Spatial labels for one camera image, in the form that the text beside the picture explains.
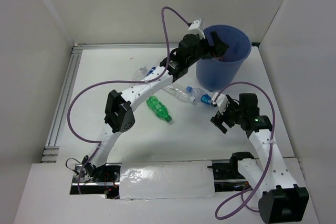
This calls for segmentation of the green plastic bottle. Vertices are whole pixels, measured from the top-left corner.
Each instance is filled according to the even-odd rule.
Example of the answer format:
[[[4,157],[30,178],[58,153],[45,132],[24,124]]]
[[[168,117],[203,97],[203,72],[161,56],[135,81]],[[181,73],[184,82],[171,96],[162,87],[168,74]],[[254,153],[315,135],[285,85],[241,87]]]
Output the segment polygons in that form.
[[[170,116],[166,106],[156,96],[150,96],[146,100],[146,104],[159,119],[164,120],[167,123],[172,121],[172,117]]]

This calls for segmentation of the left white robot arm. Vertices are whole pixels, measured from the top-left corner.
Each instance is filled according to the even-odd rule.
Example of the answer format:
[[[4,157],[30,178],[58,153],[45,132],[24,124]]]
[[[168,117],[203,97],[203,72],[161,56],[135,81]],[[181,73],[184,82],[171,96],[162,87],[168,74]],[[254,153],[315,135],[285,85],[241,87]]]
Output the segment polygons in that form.
[[[187,74],[188,69],[200,59],[222,57],[228,44],[221,41],[216,32],[211,39],[187,34],[175,49],[169,49],[168,57],[141,84],[108,94],[104,126],[98,137],[98,147],[83,158],[85,176],[91,181],[99,181],[104,174],[107,158],[119,136],[130,130],[135,124],[134,111],[150,96],[171,85]]]

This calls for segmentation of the clear crushed plastic bottle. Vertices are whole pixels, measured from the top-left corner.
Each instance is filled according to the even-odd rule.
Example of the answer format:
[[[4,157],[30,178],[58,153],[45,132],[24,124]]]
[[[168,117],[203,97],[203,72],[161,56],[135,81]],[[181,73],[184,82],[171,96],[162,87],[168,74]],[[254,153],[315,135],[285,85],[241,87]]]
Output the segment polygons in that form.
[[[133,74],[132,80],[133,81],[142,81],[146,75],[148,74],[149,70],[146,66],[140,67],[138,70],[135,71]]]

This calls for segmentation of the clear bottle blue pepsi label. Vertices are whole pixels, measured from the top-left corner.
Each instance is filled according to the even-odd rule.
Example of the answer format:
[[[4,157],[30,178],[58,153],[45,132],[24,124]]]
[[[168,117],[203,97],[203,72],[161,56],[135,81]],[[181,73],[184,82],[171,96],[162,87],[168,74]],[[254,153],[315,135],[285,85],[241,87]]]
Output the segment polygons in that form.
[[[151,75],[156,69],[157,67],[152,67],[146,75],[147,76]]]

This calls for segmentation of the crushed bottle blue label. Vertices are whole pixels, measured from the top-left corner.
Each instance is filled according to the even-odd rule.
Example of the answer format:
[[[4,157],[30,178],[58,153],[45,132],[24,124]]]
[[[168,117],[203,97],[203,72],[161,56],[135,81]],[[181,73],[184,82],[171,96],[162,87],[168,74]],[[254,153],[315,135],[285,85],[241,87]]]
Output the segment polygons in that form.
[[[193,98],[193,102],[202,103],[205,105],[212,104],[212,97],[210,97],[203,89],[186,87],[186,92]]]

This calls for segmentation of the clear bottle white cap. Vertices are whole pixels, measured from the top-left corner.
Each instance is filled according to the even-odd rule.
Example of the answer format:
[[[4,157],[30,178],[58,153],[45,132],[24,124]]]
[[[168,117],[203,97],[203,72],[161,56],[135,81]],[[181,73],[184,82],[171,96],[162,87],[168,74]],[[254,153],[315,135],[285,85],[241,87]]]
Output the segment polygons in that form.
[[[182,102],[194,103],[195,101],[195,97],[187,93],[186,89],[179,84],[173,83],[163,90]]]

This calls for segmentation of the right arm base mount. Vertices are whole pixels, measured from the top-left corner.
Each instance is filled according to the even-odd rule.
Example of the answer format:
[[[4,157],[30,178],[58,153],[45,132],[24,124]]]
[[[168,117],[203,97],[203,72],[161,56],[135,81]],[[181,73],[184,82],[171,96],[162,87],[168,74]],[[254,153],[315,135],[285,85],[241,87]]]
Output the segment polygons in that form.
[[[207,166],[213,173],[215,192],[242,191],[247,180],[234,171],[229,161],[212,162]]]

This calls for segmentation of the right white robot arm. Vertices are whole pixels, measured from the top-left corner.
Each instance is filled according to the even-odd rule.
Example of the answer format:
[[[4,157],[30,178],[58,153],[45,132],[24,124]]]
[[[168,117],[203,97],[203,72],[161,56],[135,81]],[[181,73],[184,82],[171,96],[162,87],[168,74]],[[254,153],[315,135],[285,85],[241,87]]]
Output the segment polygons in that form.
[[[291,175],[272,134],[268,116],[260,115],[256,94],[241,93],[235,101],[216,92],[212,105],[218,112],[211,122],[223,133],[235,125],[246,133],[257,152],[255,160],[249,152],[231,156],[229,172],[244,177],[258,198],[258,211],[264,223],[299,222],[303,219],[309,193]]]

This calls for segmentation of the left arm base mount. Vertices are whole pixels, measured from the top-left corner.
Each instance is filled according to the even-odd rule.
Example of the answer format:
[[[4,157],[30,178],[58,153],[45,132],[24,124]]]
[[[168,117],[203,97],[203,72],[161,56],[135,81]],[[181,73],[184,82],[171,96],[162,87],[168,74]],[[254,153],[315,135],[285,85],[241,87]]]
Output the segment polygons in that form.
[[[108,164],[100,177],[93,180],[83,170],[80,177],[74,174],[71,180],[70,194],[79,195],[78,183],[81,195],[103,195],[106,199],[120,199],[120,168],[121,166]]]

